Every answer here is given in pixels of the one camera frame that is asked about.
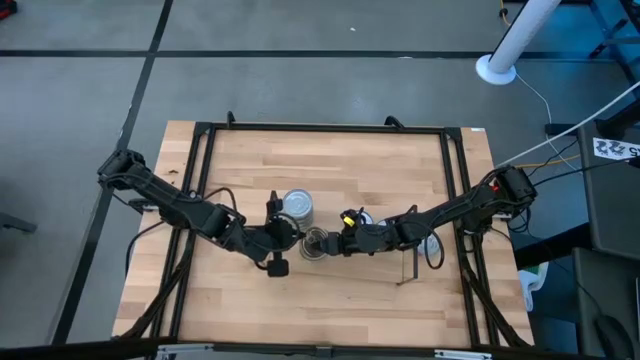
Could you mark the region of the grey chair leg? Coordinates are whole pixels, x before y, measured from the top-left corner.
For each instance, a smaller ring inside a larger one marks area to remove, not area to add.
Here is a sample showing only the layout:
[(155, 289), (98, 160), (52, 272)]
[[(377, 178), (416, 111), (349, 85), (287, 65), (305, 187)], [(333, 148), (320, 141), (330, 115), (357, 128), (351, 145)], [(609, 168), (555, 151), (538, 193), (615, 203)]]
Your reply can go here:
[(34, 233), (37, 226), (28, 221), (0, 212), (0, 228), (15, 229), (26, 233)]

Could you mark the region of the black table frame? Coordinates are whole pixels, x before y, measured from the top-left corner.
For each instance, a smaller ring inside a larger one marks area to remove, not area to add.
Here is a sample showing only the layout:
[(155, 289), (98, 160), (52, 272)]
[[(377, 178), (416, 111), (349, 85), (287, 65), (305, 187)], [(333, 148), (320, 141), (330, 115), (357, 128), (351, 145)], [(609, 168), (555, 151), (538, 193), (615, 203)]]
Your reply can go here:
[[(211, 146), (206, 190), (236, 200), (251, 224), (265, 219), (271, 192), (308, 191), (317, 226), (341, 227), (340, 213), (364, 208), (377, 219), (412, 206), (428, 209), (477, 183), (492, 168), (480, 129), (235, 124), (213, 138), (195, 137), (190, 122), (167, 124), (154, 172), (180, 185)], [(246, 257), (204, 239), (195, 243), (178, 337), (182, 341), (324, 347), (467, 348), (487, 342), (483, 311), (466, 317), (454, 230), (439, 231), (446, 259), (425, 263), (412, 279), (407, 253), (303, 259), (286, 255), (290, 273), (271, 278)]]

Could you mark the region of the black metal table legs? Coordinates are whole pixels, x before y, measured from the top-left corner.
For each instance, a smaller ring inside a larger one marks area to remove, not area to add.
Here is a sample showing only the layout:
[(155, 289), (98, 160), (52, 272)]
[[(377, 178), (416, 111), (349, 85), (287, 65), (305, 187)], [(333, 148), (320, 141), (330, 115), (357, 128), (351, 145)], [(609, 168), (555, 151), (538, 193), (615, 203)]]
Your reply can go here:
[(586, 47), (562, 51), (560, 59), (615, 62), (630, 84), (640, 81), (640, 0), (561, 0), (561, 7), (583, 11), (597, 33), (583, 41), (581, 32), (573, 32), (571, 40)]

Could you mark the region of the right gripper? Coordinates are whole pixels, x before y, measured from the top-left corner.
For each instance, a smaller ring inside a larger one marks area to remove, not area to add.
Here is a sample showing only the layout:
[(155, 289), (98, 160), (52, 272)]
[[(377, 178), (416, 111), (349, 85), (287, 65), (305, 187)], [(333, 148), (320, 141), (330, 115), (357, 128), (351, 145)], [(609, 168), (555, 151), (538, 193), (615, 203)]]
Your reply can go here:
[(397, 250), (401, 240), (388, 223), (346, 226), (341, 233), (329, 233), (320, 241), (325, 254), (375, 254)]

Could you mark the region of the white green bag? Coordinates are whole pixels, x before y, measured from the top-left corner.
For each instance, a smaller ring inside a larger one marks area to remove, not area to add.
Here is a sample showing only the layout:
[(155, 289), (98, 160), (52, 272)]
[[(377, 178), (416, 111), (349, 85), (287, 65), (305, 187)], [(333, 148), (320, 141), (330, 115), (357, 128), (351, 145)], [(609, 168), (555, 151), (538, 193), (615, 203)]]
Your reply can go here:
[(522, 294), (527, 312), (532, 312), (534, 308), (533, 293), (540, 290), (545, 283), (549, 263), (544, 262), (533, 268), (525, 268), (518, 271), (521, 283)]

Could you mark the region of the printed paper tag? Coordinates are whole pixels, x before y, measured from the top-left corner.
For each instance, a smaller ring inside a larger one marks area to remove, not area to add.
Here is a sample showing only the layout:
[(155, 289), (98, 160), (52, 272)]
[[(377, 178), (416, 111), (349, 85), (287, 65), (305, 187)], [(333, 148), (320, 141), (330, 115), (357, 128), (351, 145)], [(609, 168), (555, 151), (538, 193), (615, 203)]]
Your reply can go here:
[(594, 137), (592, 145), (596, 157), (610, 160), (640, 157), (640, 145), (638, 144)]

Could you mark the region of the black desk foot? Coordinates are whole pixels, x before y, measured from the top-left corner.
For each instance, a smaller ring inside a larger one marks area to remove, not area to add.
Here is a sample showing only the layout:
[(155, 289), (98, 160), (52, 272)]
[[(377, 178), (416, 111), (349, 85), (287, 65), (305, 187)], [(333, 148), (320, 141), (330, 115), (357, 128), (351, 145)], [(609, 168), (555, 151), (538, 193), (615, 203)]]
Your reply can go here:
[(569, 256), (574, 248), (592, 249), (591, 227), (583, 223), (550, 238), (536, 241), (514, 252), (518, 270)]
[[(598, 133), (608, 139), (621, 140), (626, 130), (640, 123), (640, 99), (614, 114), (608, 119), (596, 119), (595, 124)], [(569, 124), (547, 124), (545, 134), (556, 136), (570, 128)]]

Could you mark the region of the silver top seafood can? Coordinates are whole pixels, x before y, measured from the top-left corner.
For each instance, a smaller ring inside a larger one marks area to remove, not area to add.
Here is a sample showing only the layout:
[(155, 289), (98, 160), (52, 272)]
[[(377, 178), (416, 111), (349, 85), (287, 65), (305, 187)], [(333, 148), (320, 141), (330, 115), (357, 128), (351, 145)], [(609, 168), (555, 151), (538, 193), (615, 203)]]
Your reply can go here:
[(438, 239), (434, 234), (423, 238), (417, 248), (417, 251), (420, 255), (427, 255), (428, 257), (439, 255), (441, 253), (441, 249)]

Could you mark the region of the black computer mouse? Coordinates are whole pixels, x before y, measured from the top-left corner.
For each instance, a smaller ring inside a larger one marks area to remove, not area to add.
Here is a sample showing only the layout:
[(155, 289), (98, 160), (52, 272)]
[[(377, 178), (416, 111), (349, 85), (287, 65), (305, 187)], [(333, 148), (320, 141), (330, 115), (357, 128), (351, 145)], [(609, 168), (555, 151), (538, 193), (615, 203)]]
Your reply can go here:
[(597, 338), (606, 357), (635, 360), (635, 349), (624, 326), (614, 317), (601, 314), (594, 320)]

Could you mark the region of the black desk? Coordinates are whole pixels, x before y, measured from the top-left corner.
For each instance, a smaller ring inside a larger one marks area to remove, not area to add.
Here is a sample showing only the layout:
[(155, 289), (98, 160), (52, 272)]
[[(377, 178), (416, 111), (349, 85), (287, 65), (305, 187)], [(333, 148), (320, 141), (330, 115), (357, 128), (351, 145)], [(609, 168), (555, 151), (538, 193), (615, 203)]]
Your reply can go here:
[(624, 326), (633, 341), (635, 360), (640, 360), (640, 261), (581, 248), (572, 257), (578, 283), (579, 353), (605, 356), (594, 320), (606, 314)]
[[(596, 157), (592, 139), (601, 136), (590, 122), (578, 129), (591, 238), (601, 252), (640, 260), (640, 157)], [(640, 129), (618, 141), (640, 145)]]

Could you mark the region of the silver crossbar bracket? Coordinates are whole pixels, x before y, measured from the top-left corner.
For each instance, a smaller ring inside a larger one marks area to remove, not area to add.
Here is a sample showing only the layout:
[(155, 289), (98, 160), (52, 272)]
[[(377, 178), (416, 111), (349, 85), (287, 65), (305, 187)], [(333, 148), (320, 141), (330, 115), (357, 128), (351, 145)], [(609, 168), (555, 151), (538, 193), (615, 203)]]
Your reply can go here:
[(212, 343), (165, 344), (157, 348), (154, 360), (175, 360), (178, 355), (213, 351)]
[(446, 360), (493, 360), (490, 353), (445, 349), (435, 349), (434, 357)]

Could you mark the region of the black rig crossbar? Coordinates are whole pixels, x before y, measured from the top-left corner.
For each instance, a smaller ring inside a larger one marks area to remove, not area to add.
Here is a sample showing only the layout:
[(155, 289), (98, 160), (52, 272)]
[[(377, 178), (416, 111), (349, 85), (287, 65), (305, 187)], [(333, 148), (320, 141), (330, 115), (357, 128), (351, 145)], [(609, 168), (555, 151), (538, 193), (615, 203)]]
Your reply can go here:
[[(115, 339), (107, 341), (0, 348), (0, 360), (127, 360), (155, 356), (165, 344), (180, 344), (173, 337)], [(467, 349), (426, 347), (368, 347), (342, 345), (288, 345), (214, 342), (209, 352), (239, 352), (266, 355), (307, 355), (319, 358), (339, 356), (402, 356), (435, 358), (435, 349), (490, 353), (493, 360), (617, 360), (606, 356), (551, 352), (536, 347), (474, 345)]]

